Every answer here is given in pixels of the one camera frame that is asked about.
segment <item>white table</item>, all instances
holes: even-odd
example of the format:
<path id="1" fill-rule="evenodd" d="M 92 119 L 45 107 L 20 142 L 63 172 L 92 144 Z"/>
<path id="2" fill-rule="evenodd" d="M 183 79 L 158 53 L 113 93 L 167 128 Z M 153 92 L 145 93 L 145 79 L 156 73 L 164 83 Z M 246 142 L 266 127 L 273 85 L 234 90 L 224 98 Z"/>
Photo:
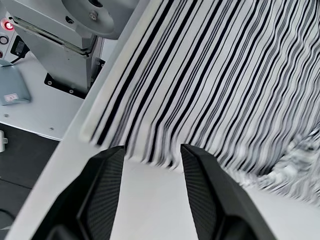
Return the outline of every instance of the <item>white table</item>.
<path id="1" fill-rule="evenodd" d="M 79 130 L 107 78 L 111 63 L 119 55 L 147 2 L 148 0 L 142 0 L 139 3 L 109 59 L 109 64 L 102 69 L 62 142 L 28 196 L 6 240 L 30 239 L 56 197 L 80 174 L 88 159 L 98 153 L 93 146 L 79 141 Z M 185 186 L 183 174 L 125 162 L 111 240 L 197 239 Z M 319 209 L 256 190 L 248 192 L 279 239 L 319 239 Z"/>
<path id="2" fill-rule="evenodd" d="M 101 54 L 103 60 L 108 60 L 116 43 L 116 40 L 105 39 Z M 12 61 L 16 57 L 8 52 L 5 59 Z M 84 100 L 45 85 L 47 71 L 31 52 L 17 61 L 16 66 L 32 100 L 27 104 L 0 106 L 0 123 L 46 138 L 62 140 Z"/>

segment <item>white label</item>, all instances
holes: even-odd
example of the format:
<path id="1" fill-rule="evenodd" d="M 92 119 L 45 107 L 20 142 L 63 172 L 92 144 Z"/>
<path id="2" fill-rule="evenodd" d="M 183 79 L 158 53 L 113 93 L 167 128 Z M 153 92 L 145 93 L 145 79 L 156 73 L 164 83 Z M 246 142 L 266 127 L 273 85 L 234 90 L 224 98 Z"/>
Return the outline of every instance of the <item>white label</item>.
<path id="1" fill-rule="evenodd" d="M 4 96 L 4 100 L 8 103 L 14 101 L 14 100 L 17 100 L 19 99 L 18 95 L 13 93 L 13 94 L 9 94 L 9 95 L 5 95 Z"/>

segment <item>black cable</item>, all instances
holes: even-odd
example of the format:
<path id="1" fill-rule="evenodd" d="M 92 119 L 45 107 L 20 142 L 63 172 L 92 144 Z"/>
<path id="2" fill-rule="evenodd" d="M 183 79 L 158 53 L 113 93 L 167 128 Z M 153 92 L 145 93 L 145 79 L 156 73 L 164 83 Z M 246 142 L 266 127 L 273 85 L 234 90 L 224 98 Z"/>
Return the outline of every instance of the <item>black cable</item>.
<path id="1" fill-rule="evenodd" d="M 9 212 L 8 210 L 5 210 L 5 209 L 3 209 L 3 208 L 0 208 L 0 212 L 3 212 L 3 213 L 5 213 L 5 214 L 7 214 L 11 219 L 12 219 L 12 221 L 15 221 L 15 219 L 16 219 L 16 217 L 15 217 L 15 215 L 13 215 L 11 212 Z"/>
<path id="2" fill-rule="evenodd" d="M 17 57 L 15 60 L 13 60 L 11 63 L 14 64 L 15 62 L 19 61 L 21 59 L 21 57 Z"/>

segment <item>gray metal panel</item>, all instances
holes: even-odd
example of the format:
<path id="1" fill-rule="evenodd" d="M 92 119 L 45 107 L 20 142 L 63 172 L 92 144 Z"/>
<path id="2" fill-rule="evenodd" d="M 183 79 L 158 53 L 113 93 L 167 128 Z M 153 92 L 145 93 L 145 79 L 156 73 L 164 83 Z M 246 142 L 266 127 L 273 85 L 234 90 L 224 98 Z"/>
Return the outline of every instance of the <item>gray metal panel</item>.
<path id="1" fill-rule="evenodd" d="M 26 31 L 19 25 L 15 26 L 15 30 L 56 81 L 88 92 L 93 53 L 81 55 L 48 38 Z"/>
<path id="2" fill-rule="evenodd" d="M 2 0 L 8 12 L 81 49 L 88 48 L 94 34 L 77 24 L 69 24 L 69 15 L 60 0 Z"/>

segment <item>striped fabric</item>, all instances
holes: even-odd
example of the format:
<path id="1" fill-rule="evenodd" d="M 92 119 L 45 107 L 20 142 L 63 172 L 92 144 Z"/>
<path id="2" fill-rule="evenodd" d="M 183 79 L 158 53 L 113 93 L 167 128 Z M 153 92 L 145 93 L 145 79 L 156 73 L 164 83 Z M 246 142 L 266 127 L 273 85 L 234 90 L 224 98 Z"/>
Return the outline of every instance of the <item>striped fabric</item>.
<path id="1" fill-rule="evenodd" d="M 316 0 L 150 1 L 81 138 L 177 171 L 187 143 L 269 173 L 320 121 L 319 17 Z"/>

